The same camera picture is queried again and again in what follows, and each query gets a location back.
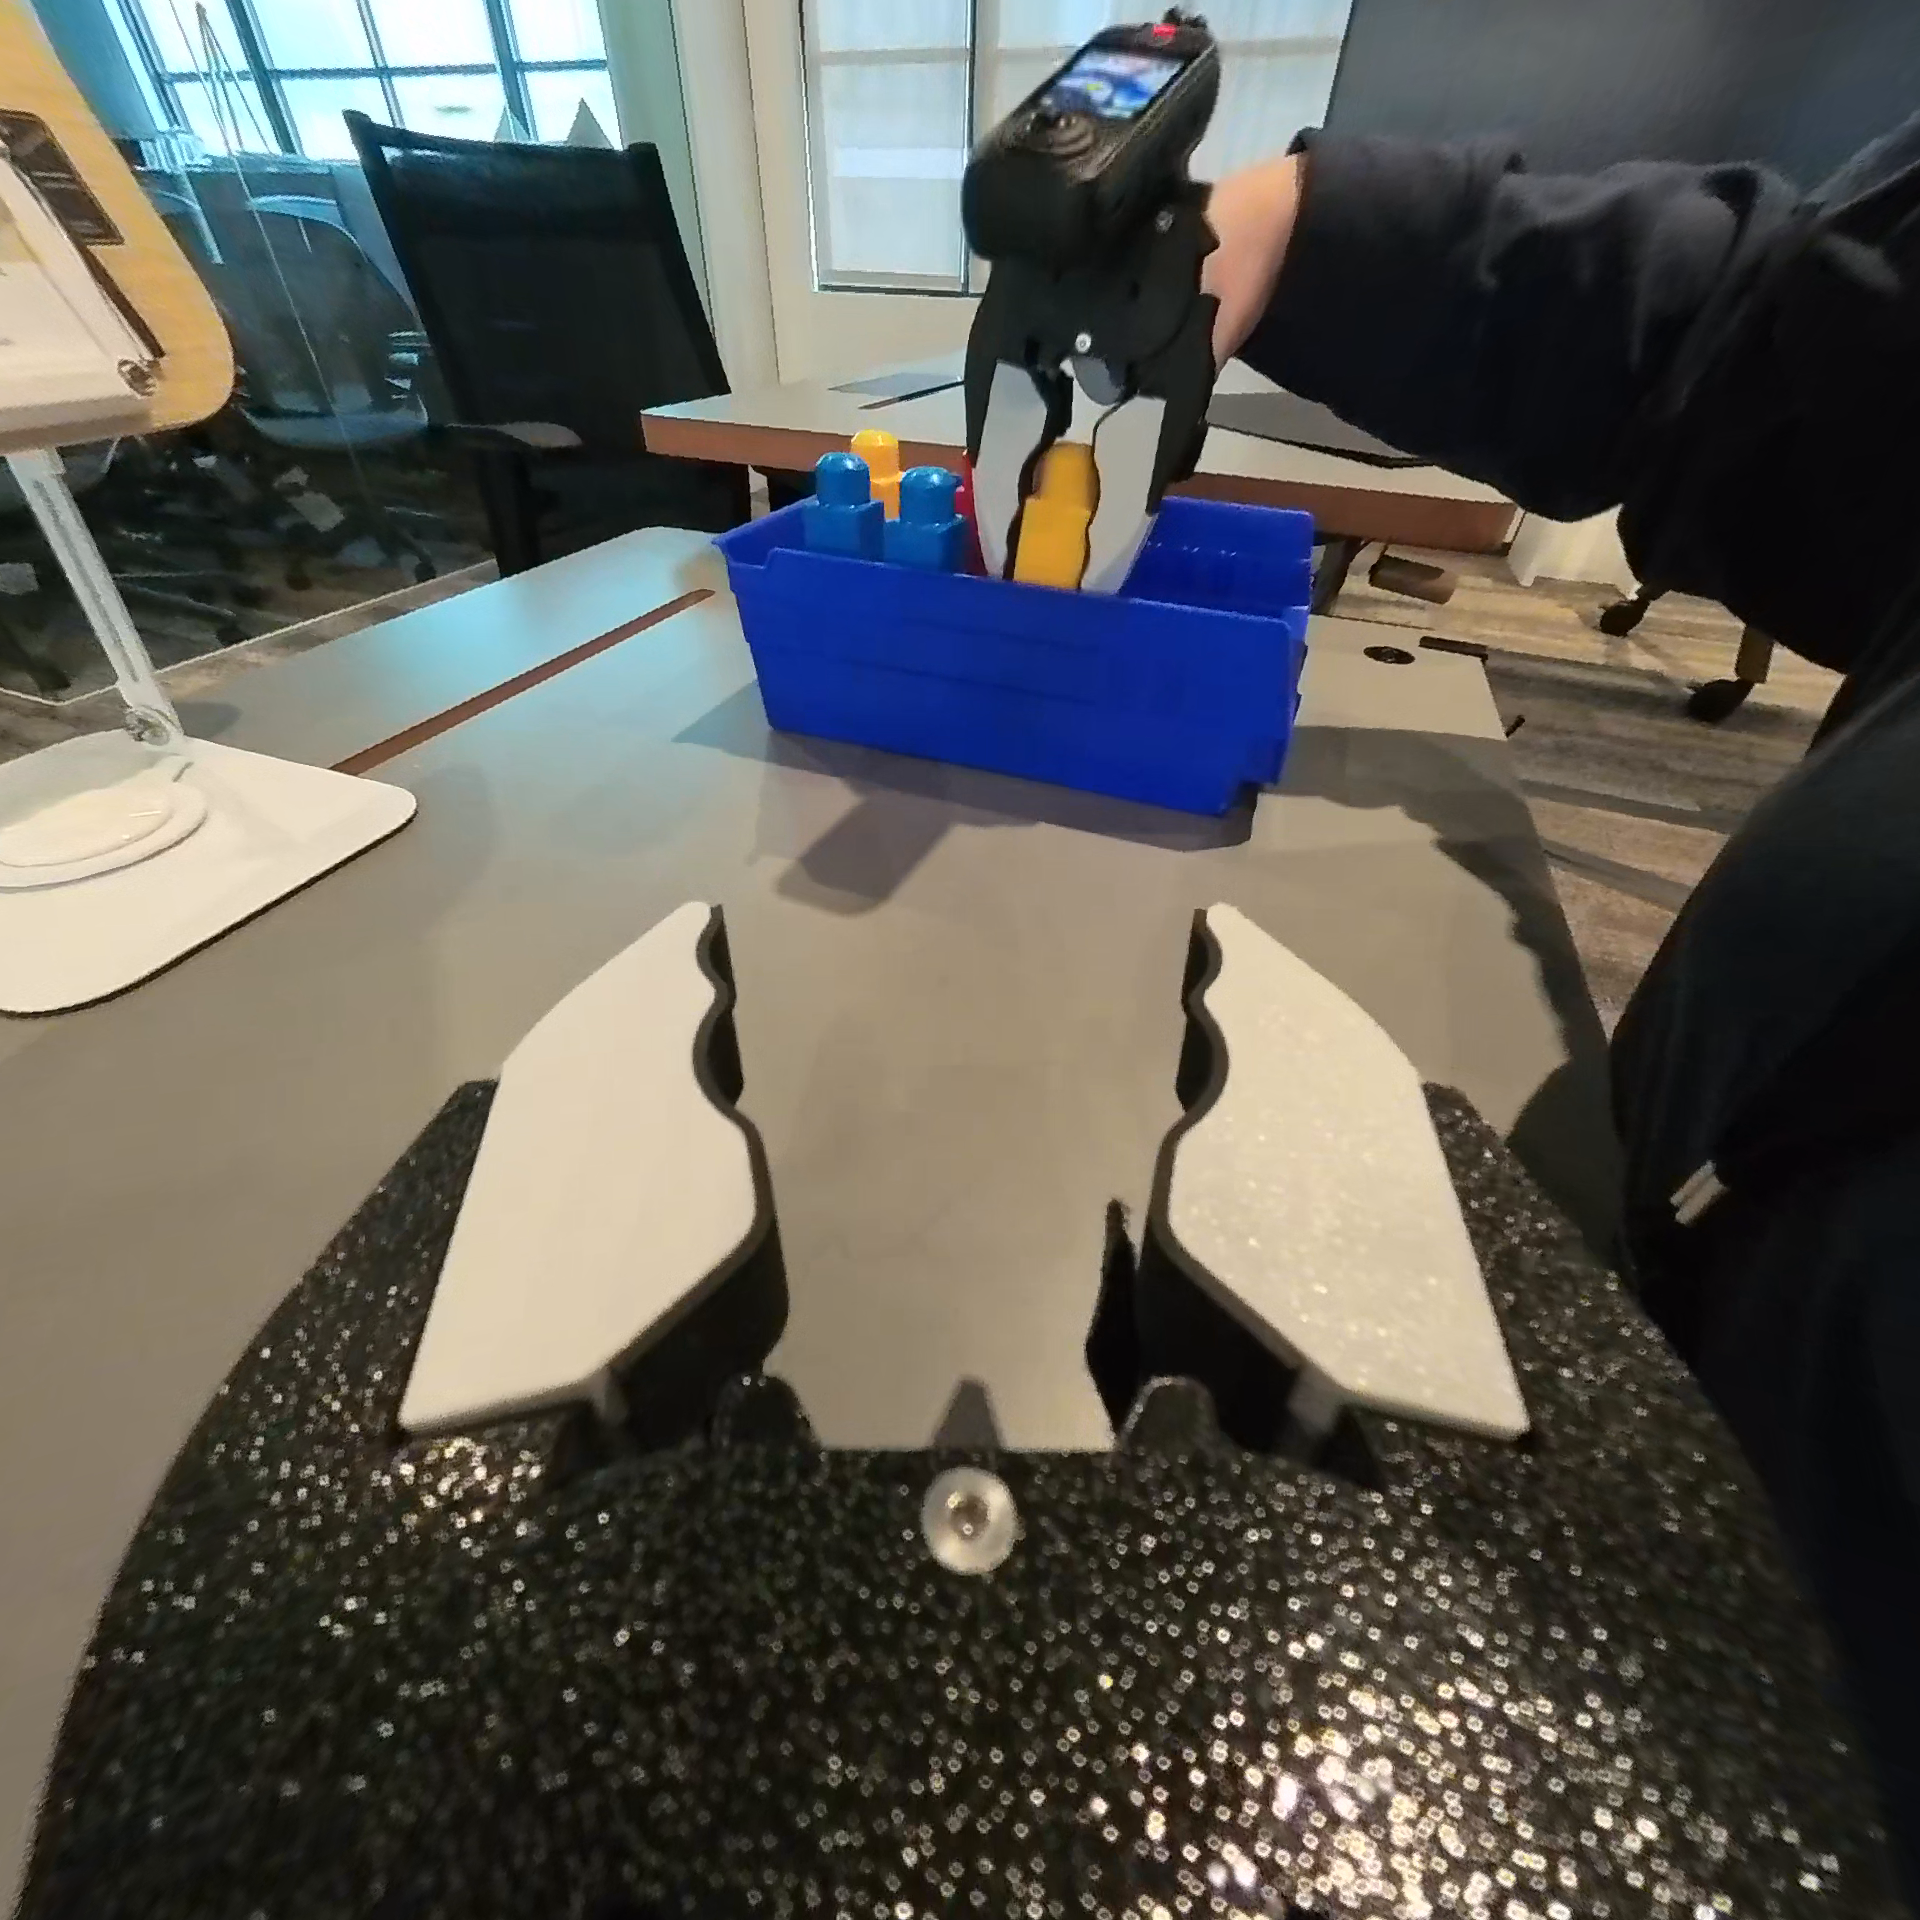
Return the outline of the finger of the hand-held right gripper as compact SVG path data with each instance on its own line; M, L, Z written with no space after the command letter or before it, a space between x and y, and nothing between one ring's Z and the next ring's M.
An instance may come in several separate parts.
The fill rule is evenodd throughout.
M1071 379L1062 367L967 367L967 465L974 473L979 534L995 579L1000 579L1024 479L1043 450L1062 437L1069 418Z
M1184 479L1205 443L1205 402L1123 398L1115 381L1079 381L1077 410L1093 423L1094 509L1079 590L1112 595L1151 530L1164 494Z

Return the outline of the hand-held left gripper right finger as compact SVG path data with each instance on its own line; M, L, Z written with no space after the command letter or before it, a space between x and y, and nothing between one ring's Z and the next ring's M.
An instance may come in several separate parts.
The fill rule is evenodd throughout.
M1193 915L1182 1115L1142 1215L1133 1351L1247 1450L1368 1413L1529 1431L1423 1079L1350 995L1232 906Z

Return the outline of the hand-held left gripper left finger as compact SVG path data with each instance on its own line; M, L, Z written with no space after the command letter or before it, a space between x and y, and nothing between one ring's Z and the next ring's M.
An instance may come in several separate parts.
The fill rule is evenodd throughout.
M513 1047L400 1395L405 1433L557 1409L701 1433L761 1370L788 1295L733 1010L724 911L694 901Z

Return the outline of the blue plastic bin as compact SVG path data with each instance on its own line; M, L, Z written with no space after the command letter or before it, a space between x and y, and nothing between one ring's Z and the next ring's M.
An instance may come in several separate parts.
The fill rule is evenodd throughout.
M800 507L712 543L773 730L1217 815L1281 775L1311 538L1173 495L1112 595L816 556Z

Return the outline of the person's right forearm dark sleeve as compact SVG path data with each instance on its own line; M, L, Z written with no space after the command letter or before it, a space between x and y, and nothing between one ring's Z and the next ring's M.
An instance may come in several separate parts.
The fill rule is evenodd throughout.
M1238 355L1837 675L1916 646L1916 119L1801 188L1297 134Z

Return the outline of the blue mega block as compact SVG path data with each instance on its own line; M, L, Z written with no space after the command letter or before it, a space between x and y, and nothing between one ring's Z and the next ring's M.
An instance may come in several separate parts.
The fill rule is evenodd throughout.
M883 563L955 574L967 567L969 517L963 514L960 476L937 465L899 476L895 513L880 530Z
M811 471L814 491L803 503L803 543L829 559L880 563L884 556L884 505L873 491L873 468L845 447L820 454Z

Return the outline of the person's right hand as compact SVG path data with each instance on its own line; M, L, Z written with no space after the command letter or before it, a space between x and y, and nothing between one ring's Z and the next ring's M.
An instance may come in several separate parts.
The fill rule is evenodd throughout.
M1225 367L1269 308L1304 191L1308 150L1254 162L1211 186L1203 292L1216 301L1213 364Z

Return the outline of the wood edged background table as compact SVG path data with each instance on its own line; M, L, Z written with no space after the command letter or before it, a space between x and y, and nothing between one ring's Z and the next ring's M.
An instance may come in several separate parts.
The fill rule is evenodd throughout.
M761 473L807 473L865 426L894 434L905 465L952 467L965 453L965 395L952 386L869 406L865 395L804 377L640 414L643 441L653 454L745 465ZM1217 423L1176 491L1308 513L1324 538L1472 556L1496 554L1519 517L1495 489L1445 468L1368 467Z

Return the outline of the person's dark jacket torso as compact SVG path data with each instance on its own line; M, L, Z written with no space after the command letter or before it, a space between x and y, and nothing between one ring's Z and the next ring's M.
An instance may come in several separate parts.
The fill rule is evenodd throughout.
M1828 1627L1916 1905L1916 676L1841 703L1615 1027L1621 1245Z

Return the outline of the black mesh office chair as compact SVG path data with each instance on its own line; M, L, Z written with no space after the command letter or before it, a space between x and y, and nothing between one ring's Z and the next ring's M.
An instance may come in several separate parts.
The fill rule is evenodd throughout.
M728 393L653 145L345 125L500 579L651 525L721 534L752 517L748 467L643 441L646 411Z

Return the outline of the grey office chair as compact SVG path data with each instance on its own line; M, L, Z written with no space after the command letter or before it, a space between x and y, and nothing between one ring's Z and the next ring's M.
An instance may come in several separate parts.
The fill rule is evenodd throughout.
M227 175L148 195L227 325L230 406L263 441L359 454L427 434L424 335L334 204L254 199Z

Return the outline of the white stand with acrylic post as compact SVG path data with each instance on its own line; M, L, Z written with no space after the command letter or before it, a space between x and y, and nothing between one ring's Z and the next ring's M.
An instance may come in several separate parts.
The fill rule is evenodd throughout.
M72 445L212 418L233 350L27 4L3 27L3 453L121 724L5 764L3 1003L107 1002L392 839L392 783L192 738L64 476Z

